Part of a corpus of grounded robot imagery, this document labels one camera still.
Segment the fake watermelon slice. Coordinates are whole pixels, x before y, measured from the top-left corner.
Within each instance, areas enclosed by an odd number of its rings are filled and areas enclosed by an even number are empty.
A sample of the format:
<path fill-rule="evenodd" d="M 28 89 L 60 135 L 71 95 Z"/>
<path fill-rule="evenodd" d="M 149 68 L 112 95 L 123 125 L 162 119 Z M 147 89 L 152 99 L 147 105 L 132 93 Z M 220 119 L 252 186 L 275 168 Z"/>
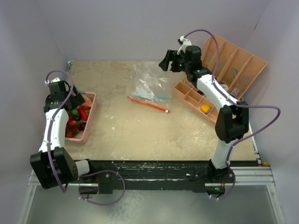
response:
<path fill-rule="evenodd" d="M 88 98 L 87 96 L 84 96 L 84 100 L 85 100 L 85 102 L 82 104 L 82 106 L 92 107 L 92 101 L 90 100 L 90 98 Z"/>

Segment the zip bag with orange watermelon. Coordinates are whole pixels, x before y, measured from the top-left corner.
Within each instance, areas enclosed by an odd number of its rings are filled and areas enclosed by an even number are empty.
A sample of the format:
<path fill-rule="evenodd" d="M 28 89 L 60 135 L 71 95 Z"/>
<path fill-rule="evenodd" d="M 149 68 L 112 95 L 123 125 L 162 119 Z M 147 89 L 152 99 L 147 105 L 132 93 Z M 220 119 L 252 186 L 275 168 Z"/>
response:
<path fill-rule="evenodd" d="M 157 96 L 150 89 L 143 89 L 141 87 L 136 87 L 133 93 L 127 96 L 127 98 L 137 103 L 163 111 L 167 114 L 170 113 L 170 110 L 168 108 L 164 108 L 157 104 L 157 101 L 166 100 L 169 98 L 165 96 Z"/>

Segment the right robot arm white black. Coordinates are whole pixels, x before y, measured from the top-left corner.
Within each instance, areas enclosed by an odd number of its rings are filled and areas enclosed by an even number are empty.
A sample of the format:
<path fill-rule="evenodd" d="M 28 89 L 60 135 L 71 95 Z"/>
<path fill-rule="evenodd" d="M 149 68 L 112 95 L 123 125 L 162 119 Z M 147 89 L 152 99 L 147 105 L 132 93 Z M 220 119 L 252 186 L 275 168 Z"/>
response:
<path fill-rule="evenodd" d="M 201 49 L 195 45 L 180 51 L 169 49 L 158 66 L 163 71 L 184 72 L 187 80 L 203 92 L 218 111 L 215 124 L 218 143 L 204 175 L 212 182 L 219 182 L 229 172 L 234 146 L 249 131 L 249 110 L 246 102 L 232 99 L 224 91 L 212 72 L 203 67 L 200 57 Z"/>

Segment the pink plastic basket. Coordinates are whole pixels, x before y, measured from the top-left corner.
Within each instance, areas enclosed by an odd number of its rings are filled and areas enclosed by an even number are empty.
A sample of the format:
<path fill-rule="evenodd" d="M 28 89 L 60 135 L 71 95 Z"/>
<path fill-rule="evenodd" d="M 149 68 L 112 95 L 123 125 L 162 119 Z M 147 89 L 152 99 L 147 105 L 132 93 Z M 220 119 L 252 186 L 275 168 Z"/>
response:
<path fill-rule="evenodd" d="M 65 139 L 84 144 L 89 137 L 98 101 L 94 92 L 83 92 L 82 96 L 85 102 L 68 114 Z"/>

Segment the zip bag with fake fruit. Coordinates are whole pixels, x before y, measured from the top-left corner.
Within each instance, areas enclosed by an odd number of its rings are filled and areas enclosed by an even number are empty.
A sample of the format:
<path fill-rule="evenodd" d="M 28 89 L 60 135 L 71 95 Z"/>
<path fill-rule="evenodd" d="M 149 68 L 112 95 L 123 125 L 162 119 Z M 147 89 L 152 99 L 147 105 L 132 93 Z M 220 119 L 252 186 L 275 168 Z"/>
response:
<path fill-rule="evenodd" d="M 134 64 L 131 80 L 132 97 L 150 101 L 172 98 L 171 74 L 162 71 L 156 62 L 145 61 Z"/>

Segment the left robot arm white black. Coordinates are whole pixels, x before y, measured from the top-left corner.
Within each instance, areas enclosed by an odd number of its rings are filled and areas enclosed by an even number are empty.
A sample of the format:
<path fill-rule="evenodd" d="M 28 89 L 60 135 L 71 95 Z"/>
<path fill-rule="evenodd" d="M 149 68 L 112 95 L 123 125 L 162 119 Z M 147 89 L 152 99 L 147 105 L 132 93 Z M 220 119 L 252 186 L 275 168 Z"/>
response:
<path fill-rule="evenodd" d="M 30 165 L 44 189 L 67 184 L 79 177 L 86 183 L 96 178 L 96 171 L 89 160 L 74 161 L 65 149 L 65 135 L 69 128 L 69 115 L 80 107 L 85 99 L 75 86 L 56 78 L 46 81 L 50 94 L 43 108 L 46 126 L 38 153 L 30 156 Z"/>

